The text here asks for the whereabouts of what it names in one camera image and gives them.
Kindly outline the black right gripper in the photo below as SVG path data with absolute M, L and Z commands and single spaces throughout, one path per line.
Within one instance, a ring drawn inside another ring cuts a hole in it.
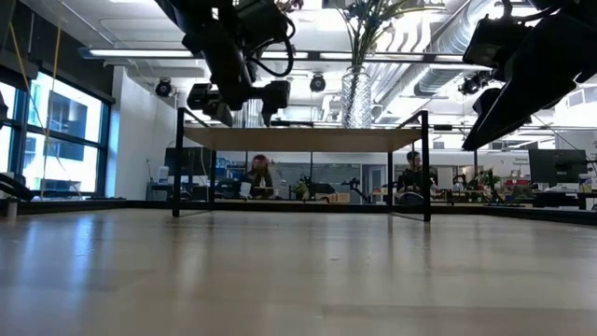
M 478 117 L 463 149 L 512 133 L 596 75 L 597 24 L 564 13 L 546 17 L 508 61 L 507 84 L 485 90 L 473 104 Z

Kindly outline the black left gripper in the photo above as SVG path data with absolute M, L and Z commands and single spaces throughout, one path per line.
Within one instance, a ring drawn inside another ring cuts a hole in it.
M 290 83 L 286 80 L 272 81 L 264 87 L 251 83 L 225 86 L 221 91 L 214 90 L 211 83 L 196 83 L 187 95 L 187 106 L 191 110 L 203 109 L 203 114 L 225 126 L 233 125 L 230 110 L 240 110 L 249 100 L 261 100 L 261 116 L 266 127 L 271 126 L 271 118 L 278 108 L 287 107 Z

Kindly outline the ribbed glass jar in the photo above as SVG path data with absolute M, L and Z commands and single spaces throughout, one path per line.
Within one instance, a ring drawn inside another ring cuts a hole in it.
M 264 126 L 262 106 L 261 100 L 251 99 L 244 102 L 240 110 L 232 111 L 233 128 L 262 128 Z

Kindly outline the diamond-pattern glass vase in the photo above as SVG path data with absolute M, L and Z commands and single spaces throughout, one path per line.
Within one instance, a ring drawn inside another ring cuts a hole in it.
M 351 66 L 341 79 L 341 123 L 345 129 L 371 127 L 371 79 L 364 66 Z

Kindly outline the blue artificial flower bunch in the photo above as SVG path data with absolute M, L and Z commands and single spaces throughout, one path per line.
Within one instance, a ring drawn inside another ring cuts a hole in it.
M 396 36 L 396 22 L 411 13 L 443 11 L 444 5 L 427 5 L 425 0 L 351 0 L 335 7 L 342 17 L 351 46 L 351 65 L 360 66 L 377 52 L 384 35 Z

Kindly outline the person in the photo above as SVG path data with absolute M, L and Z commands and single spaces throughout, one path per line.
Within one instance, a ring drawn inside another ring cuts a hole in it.
M 407 154 L 409 166 L 402 172 L 396 183 L 397 203 L 401 205 L 423 204 L 423 167 L 421 155 L 412 150 Z
M 246 178 L 251 183 L 253 199 L 268 200 L 274 196 L 270 161 L 265 155 L 257 154 L 252 159 L 251 169 L 246 174 Z

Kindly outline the black computer monitor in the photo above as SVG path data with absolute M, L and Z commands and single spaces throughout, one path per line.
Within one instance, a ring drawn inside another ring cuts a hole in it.
M 181 169 L 181 175 L 209 175 L 211 173 L 211 150 L 205 147 L 183 147 L 182 159 L 177 159 L 176 149 L 165 149 L 164 165 L 169 169 L 169 175 L 174 175 L 176 166 Z
M 530 149 L 531 181 L 536 184 L 576 184 L 588 172 L 584 150 Z

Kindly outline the fluorescent ceiling light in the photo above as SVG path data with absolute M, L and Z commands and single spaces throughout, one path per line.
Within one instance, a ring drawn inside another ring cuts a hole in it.
M 84 59 L 193 59 L 191 52 L 183 49 L 91 49 L 79 48 Z

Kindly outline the silver ceiling duct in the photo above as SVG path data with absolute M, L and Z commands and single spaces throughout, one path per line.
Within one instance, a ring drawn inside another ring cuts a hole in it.
M 456 12 L 445 28 L 439 29 L 439 35 L 432 37 L 424 51 L 448 54 L 463 54 L 470 42 L 477 22 L 495 9 L 498 0 L 467 0 L 463 9 Z M 414 85 L 414 92 L 420 96 L 432 96 L 445 84 L 457 77 L 456 70 L 432 69 L 427 64 L 375 64 L 373 69 L 379 74 L 379 83 L 372 90 L 374 99 L 380 101 L 391 94 L 399 94 L 409 84 Z

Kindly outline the black table frame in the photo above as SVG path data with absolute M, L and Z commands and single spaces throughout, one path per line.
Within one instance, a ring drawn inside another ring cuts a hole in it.
M 170 210 L 168 202 L 100 200 L 100 201 L 49 201 L 19 203 L 20 215 L 41 215 L 66 212 L 88 212 L 113 209 L 159 209 Z M 389 214 L 421 215 L 421 206 L 395 205 L 358 205 L 337 203 L 297 203 L 273 201 L 270 203 L 236 202 L 231 203 L 194 203 L 182 202 L 181 210 L 191 211 L 249 211 L 249 212 L 309 212 L 331 214 Z M 582 210 L 556 210 L 541 208 L 517 208 L 505 206 L 448 206 L 438 205 L 430 208 L 432 218 L 441 215 L 493 216 L 528 220 L 550 221 L 597 227 L 597 212 Z

